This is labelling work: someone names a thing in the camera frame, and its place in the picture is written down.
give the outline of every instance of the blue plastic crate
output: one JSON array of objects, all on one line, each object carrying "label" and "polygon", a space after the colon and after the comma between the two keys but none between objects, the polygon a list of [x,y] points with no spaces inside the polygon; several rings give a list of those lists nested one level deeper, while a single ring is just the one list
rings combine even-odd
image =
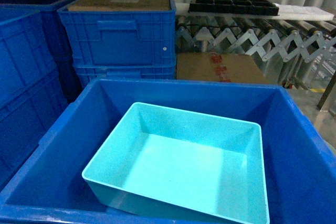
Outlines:
[{"label": "blue plastic crate", "polygon": [[0,189],[67,105],[55,68],[0,106]]},{"label": "blue plastic crate", "polygon": [[136,102],[82,177],[136,215],[269,224],[262,152],[259,124]]},{"label": "blue plastic crate", "polygon": [[39,11],[0,8],[0,59],[0,106],[56,66]]},{"label": "blue plastic crate", "polygon": [[168,65],[175,60],[175,3],[168,11],[58,10],[75,65]]},{"label": "blue plastic crate", "polygon": [[260,124],[270,223],[334,223],[336,158],[283,88],[127,79],[92,81],[69,105],[0,193],[0,221],[192,224],[107,207],[81,177],[135,102]]},{"label": "blue plastic crate", "polygon": [[97,77],[175,79],[175,63],[166,66],[74,66],[82,87]]},{"label": "blue plastic crate", "polygon": [[0,6],[41,11],[43,31],[51,55],[55,61],[67,61],[71,59],[71,47],[56,10],[72,1],[74,0],[0,0]]},{"label": "blue plastic crate", "polygon": [[80,80],[72,66],[72,59],[56,62],[59,72],[59,82],[67,101],[74,102],[83,90]]}]

